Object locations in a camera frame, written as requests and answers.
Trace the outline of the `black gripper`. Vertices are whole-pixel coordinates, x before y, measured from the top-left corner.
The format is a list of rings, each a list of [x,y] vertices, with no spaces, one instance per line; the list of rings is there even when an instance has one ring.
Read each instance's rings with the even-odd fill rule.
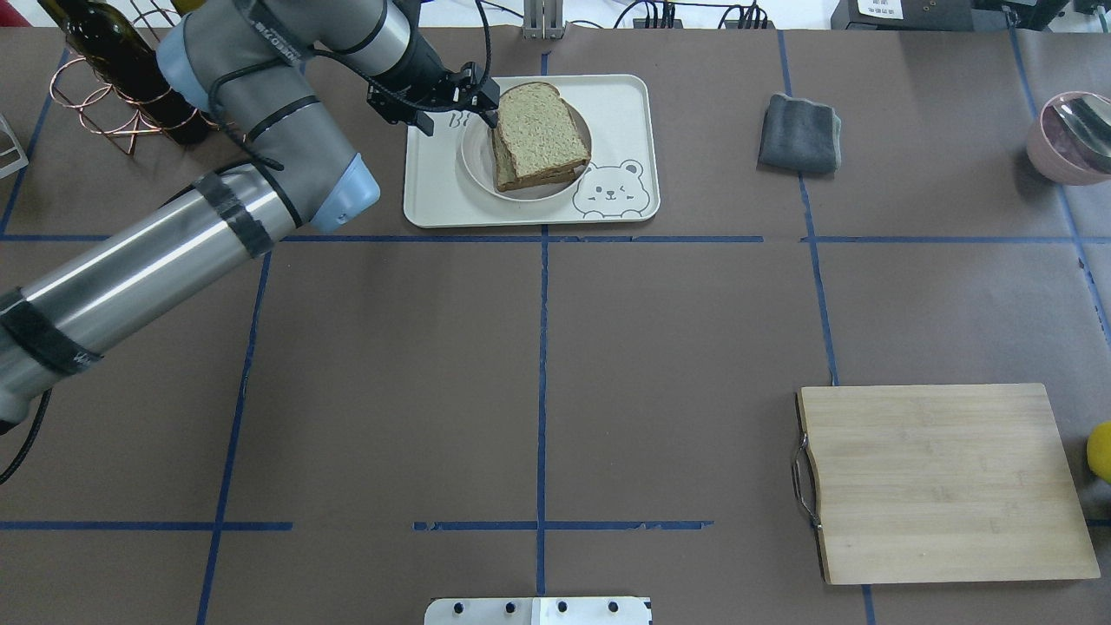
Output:
[[[433,112],[469,112],[496,129],[501,95],[496,79],[483,67],[468,61],[451,72],[444,67],[413,61],[414,74],[368,82],[366,102],[389,124],[406,124],[427,137],[434,134]]]

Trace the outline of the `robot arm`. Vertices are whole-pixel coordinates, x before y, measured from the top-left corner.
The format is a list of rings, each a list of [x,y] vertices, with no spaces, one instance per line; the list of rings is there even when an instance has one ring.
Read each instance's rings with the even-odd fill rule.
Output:
[[[124,165],[48,155],[28,177],[3,242],[87,239],[76,260],[16,282],[3,270],[3,431],[32,400],[96,367],[110,349],[301,226],[330,233],[380,189],[366,158],[306,78],[312,60],[366,80],[391,124],[431,135],[440,112],[496,127],[491,60],[449,69],[419,28],[417,1],[207,1],[156,48],[169,85],[220,124],[206,145]]]

